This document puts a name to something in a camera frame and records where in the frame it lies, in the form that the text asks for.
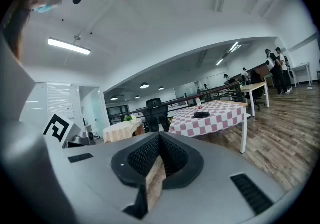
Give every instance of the desk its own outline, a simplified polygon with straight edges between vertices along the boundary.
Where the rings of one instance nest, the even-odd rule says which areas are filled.
[[[104,143],[117,142],[132,137],[132,134],[141,135],[145,133],[142,120],[137,119],[136,122],[120,122],[107,127],[103,130]]]
[[[301,63],[298,66],[295,66],[295,67],[291,68],[292,73],[293,73],[295,88],[297,88],[297,83],[298,83],[298,85],[300,84],[299,81],[297,82],[296,71],[297,70],[302,70],[302,69],[306,69],[306,72],[308,73],[309,86],[311,87],[312,80],[311,80],[311,76],[310,76],[310,67],[309,67],[309,62],[307,62],[307,63]]]
[[[268,93],[268,85],[266,82],[259,82],[259,83],[255,83],[255,84],[249,84],[249,85],[245,85],[241,87],[241,92],[243,93],[249,93],[250,95],[250,100],[251,100],[251,108],[252,108],[252,116],[255,117],[256,116],[256,110],[255,110],[255,101],[254,101],[254,97],[252,95],[252,92],[256,89],[259,89],[261,87],[264,86],[264,90],[265,90],[265,97],[266,97],[266,107],[270,108],[270,103],[269,103],[269,93]]]
[[[272,74],[268,74],[268,75],[266,75],[266,76],[264,77],[264,81],[267,82],[266,79],[267,79],[267,78],[271,78],[272,86],[273,86],[273,88],[275,88],[275,84],[274,84],[274,79],[273,79],[273,77],[274,77],[274,76],[273,76]]]
[[[170,125],[169,133],[194,137],[211,134],[242,123],[240,152],[246,152],[247,144],[247,103],[213,100],[202,105],[178,109]],[[209,112],[207,118],[192,118],[195,112]]]

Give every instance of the wooden floor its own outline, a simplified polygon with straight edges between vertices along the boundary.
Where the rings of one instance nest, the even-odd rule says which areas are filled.
[[[312,84],[278,95],[269,89],[270,108],[256,108],[248,119],[246,152],[242,154],[289,191],[310,176],[320,151],[320,88]],[[240,154],[242,126],[196,137]]]

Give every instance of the checkered tablecloth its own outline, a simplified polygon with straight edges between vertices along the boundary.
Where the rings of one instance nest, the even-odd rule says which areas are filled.
[[[195,112],[209,112],[210,117],[192,118]],[[214,100],[203,104],[202,109],[193,106],[176,110],[175,113],[169,132],[194,137],[214,133],[242,123],[245,120],[246,108],[236,102]]]

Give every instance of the round ceiling light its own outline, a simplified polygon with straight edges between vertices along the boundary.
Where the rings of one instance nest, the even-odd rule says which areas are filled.
[[[140,85],[140,89],[146,89],[149,87],[149,84],[147,84],[146,82],[143,82],[141,85]]]

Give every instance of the ceiling light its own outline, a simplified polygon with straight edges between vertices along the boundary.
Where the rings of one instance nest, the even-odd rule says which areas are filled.
[[[241,47],[241,44],[240,44],[240,45],[237,45],[230,53],[235,52],[235,51],[238,50],[240,47]]]
[[[67,43],[67,42],[63,42],[57,39],[53,39],[53,38],[49,38],[48,44],[50,46],[56,46],[56,47],[60,47],[60,48],[64,48],[70,51],[74,51],[77,53],[81,53],[81,54],[85,54],[85,55],[89,55],[91,53],[91,50],[88,50],[86,48],[83,47],[79,47],[76,46],[72,43]]]
[[[140,89],[146,89],[149,87],[149,84],[147,84],[146,82],[143,82],[141,85],[140,85]]]
[[[232,50],[239,44],[239,42],[236,42],[230,49],[230,52],[232,52]]]
[[[69,83],[53,83],[53,82],[48,82],[48,85],[50,85],[50,86],[71,86],[71,84],[69,84]]]
[[[218,66],[223,60],[224,60],[224,59],[221,59],[221,60],[218,62],[217,66]]]

